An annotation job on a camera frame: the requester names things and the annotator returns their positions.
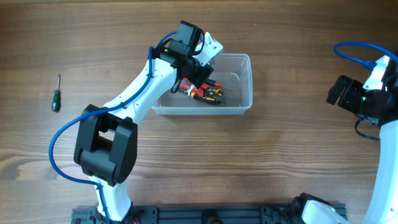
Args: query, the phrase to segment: pliers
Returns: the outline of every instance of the pliers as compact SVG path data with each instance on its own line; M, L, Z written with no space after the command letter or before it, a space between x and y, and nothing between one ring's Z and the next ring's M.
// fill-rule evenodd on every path
M213 88L206 83L202 84L200 88L196 88L194 85L181 84L178 91L191 96L195 100L204 101L212 105L218 105L223 102L221 98L224 95L223 90L220 88Z

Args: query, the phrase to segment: green screwdriver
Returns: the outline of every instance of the green screwdriver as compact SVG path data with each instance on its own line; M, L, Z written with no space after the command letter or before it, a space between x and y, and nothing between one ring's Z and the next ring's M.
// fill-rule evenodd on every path
M58 75L58 83L57 89L54 91L54 99L52 101L52 111L59 111L61 108L61 92L60 92L60 84L61 84L61 74Z

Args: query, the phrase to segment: wooden table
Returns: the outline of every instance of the wooden table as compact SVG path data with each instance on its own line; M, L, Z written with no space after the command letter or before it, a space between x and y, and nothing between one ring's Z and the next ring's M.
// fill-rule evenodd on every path
M142 70L147 48L194 23L227 53L252 62L253 106L242 116L158 116L139 128L128 178L135 205L289 202L306 192L347 204L359 223L371 199L379 143L325 102L339 75L369 72L333 53L344 40L398 49L392 1L151 1L0 6L0 223L69 223L94 205L94 188L57 175L54 133L90 103L102 106ZM370 50L350 50L377 59ZM50 109L62 74L62 109ZM86 178L72 155L78 126L57 142L67 174ZM377 134L364 125L362 131Z

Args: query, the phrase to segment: wooden tabletop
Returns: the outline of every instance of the wooden tabletop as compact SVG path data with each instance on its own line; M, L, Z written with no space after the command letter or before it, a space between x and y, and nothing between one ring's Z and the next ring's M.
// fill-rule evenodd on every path
M398 49L392 1L151 1L0 6L0 223L69 223L94 187L69 182L48 159L55 132L88 104L102 106L144 67L147 48L180 20L210 32L226 53L250 56L253 105L242 116L158 116L139 127L128 178L135 205L289 202L302 192L347 204L359 223L369 205L379 142L325 102L339 75L369 72L333 53L344 40ZM381 55L347 49L376 60ZM62 108L50 109L58 74ZM78 126L57 141L67 174ZM370 125L361 129L378 134Z

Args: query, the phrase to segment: plastic bin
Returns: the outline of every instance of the plastic bin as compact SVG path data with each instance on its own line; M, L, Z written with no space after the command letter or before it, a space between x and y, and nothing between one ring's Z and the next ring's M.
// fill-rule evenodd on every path
M250 58L246 54L222 54L214 65L210 79L225 86L223 103L209 105L181 93L165 92L152 107L159 115L243 114L252 105L253 85Z

